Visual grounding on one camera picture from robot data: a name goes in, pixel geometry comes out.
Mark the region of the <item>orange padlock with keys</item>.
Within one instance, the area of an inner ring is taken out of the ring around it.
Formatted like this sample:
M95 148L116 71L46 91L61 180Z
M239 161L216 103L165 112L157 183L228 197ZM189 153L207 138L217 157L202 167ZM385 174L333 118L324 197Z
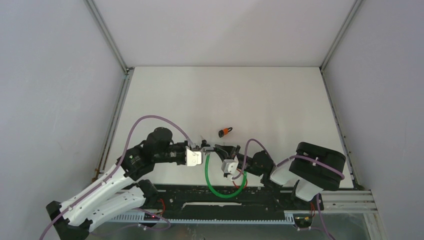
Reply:
M221 130L218 131L218 136L220 138L223 138L225 135L227 135L232 130L233 130L232 127L223 128L223 129L221 129Z

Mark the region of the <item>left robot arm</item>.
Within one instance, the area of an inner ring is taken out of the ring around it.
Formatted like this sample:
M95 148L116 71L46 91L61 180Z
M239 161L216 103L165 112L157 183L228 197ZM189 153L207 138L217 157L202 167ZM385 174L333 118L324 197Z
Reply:
M200 165L203 148L209 146L205 139L201 145L190 145L187 140L174 142L172 137L173 133L165 127L154 129L80 193L63 202L49 203L46 210L59 238L85 240L97 227L121 213L156 206L157 189L142 177L152 172L156 164Z

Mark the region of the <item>red cable lock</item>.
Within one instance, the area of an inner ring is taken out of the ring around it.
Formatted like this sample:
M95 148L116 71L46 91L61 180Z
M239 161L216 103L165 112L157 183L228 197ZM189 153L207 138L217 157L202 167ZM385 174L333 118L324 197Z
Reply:
M242 187L242 189L245 189L248 185L248 180L241 180L240 182L232 181L232 184L236 189L239 189L240 187Z

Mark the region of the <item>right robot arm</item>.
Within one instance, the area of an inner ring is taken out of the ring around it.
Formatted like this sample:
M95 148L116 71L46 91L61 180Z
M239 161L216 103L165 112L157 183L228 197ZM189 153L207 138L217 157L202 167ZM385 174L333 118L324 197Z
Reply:
M307 142L300 142L295 154L279 163L266 150L250 157L240 153L239 146L217 144L213 149L222 161L224 176L230 180L249 173L260 177L260 183L272 189L296 181L290 201L297 209L304 209L322 191L338 191L345 179L346 157L342 153Z

